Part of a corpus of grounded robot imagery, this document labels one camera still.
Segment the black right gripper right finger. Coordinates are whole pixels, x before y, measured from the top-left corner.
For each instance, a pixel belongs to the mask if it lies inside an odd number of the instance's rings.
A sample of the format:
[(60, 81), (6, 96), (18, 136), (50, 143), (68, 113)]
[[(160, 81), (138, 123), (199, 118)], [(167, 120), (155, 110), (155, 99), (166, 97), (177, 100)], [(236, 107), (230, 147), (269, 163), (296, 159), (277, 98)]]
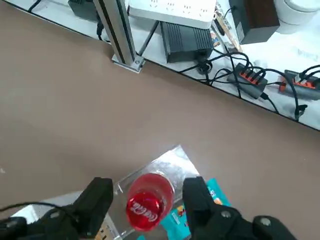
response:
[(183, 181), (182, 199), (192, 240), (295, 240), (277, 218), (257, 215), (252, 221), (229, 206), (214, 203), (201, 176)]

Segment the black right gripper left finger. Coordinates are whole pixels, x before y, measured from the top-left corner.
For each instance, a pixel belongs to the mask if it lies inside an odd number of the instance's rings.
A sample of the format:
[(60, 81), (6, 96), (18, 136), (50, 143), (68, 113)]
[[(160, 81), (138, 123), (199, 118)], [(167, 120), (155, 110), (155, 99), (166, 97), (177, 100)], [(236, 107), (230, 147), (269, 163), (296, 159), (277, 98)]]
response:
[(41, 218), (27, 223), (22, 216), (0, 220), (2, 240), (81, 240), (94, 239), (113, 202), (113, 181), (95, 177), (71, 204), (59, 206), (43, 201), (27, 201), (0, 209), (38, 205), (50, 207)]

